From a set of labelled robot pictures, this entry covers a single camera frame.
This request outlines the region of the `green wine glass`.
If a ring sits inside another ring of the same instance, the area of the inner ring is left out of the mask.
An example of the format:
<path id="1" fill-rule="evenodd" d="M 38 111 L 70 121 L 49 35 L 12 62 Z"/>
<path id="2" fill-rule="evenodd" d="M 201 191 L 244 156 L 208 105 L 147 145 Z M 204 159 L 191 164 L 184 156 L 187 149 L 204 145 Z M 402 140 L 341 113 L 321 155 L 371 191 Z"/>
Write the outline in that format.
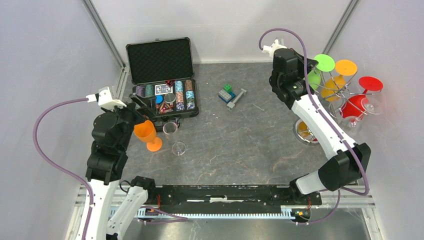
<path id="1" fill-rule="evenodd" d="M 335 68 L 334 59 L 327 54 L 317 54 L 314 58 L 317 65 L 308 73 L 308 82 L 310 87 L 316 91 L 322 81 L 322 73 L 329 73 Z"/>

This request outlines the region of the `orange wine glass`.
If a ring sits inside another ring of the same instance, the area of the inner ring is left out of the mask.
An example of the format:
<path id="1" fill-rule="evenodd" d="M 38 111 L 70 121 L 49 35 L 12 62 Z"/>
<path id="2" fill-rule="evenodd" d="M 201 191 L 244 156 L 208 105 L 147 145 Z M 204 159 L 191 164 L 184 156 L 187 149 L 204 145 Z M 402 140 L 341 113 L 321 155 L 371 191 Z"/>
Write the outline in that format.
<path id="1" fill-rule="evenodd" d="M 162 147 L 162 140 L 157 136 L 155 125 L 150 120 L 136 124 L 133 130 L 135 136 L 142 142 L 146 143 L 146 148 L 150 152 L 157 152 Z"/>

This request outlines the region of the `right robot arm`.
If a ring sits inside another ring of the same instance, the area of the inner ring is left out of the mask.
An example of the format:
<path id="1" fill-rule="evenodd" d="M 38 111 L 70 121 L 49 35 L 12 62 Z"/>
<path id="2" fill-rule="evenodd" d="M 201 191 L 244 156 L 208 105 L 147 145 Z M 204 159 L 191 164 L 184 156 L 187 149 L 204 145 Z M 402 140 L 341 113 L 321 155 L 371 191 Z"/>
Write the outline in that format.
<path id="1" fill-rule="evenodd" d="M 273 53 L 269 78 L 272 91 L 306 124 L 328 159 L 319 170 L 290 183 L 288 196 L 295 204 L 302 204 L 313 192 L 333 192 L 359 179 L 368 181 L 370 147 L 366 143 L 358 144 L 342 130 L 305 80 L 308 66 L 316 64 L 292 49 L 280 48 Z"/>

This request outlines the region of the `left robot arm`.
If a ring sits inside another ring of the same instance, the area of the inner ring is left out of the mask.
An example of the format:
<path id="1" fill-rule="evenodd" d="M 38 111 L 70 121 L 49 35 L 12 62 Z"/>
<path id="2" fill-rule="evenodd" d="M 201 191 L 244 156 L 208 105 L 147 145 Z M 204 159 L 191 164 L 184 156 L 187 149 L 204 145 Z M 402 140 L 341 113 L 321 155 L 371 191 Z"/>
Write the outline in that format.
<path id="1" fill-rule="evenodd" d="M 110 216 L 113 196 L 128 160 L 127 149 L 137 124 L 146 118 L 134 102 L 114 99 L 108 90 L 87 96 L 104 113 L 93 122 L 93 142 L 87 160 L 87 193 L 77 240 L 121 240 L 142 204 L 157 198 L 153 180 L 135 178 L 117 211 Z"/>

